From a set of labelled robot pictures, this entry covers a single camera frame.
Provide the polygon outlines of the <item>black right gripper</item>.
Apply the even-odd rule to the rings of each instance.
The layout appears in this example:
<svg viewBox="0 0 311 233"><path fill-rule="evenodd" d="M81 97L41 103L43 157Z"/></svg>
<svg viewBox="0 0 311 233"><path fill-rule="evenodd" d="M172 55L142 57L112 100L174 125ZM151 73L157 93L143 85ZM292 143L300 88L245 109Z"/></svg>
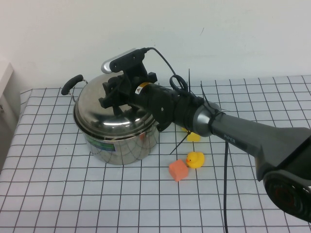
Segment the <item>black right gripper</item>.
<svg viewBox="0 0 311 233"><path fill-rule="evenodd" d="M128 104L130 99L135 94L136 89L142 83L155 83L157 76L154 72L147 73L147 75L119 75L109 78L103 83L105 98L99 98L102 108L107 109L112 107L115 115L121 115L121 105Z"/></svg>

